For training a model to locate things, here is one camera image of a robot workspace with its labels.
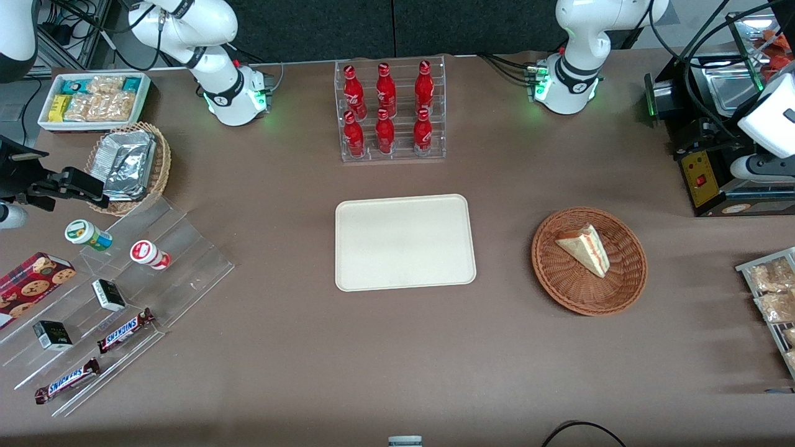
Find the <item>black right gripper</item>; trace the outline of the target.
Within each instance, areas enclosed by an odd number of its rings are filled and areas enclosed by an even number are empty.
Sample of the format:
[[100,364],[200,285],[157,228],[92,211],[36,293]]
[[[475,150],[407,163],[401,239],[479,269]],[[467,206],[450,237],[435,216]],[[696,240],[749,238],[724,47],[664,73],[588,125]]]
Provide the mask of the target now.
[[[18,144],[2,137],[1,196],[3,200],[39,207],[52,211],[56,199],[62,198],[61,187],[55,172],[45,169],[41,158],[49,153]],[[103,181],[74,167],[61,171],[61,186],[68,192],[86,196],[87,204],[97,209],[108,209],[110,198],[103,195]]]

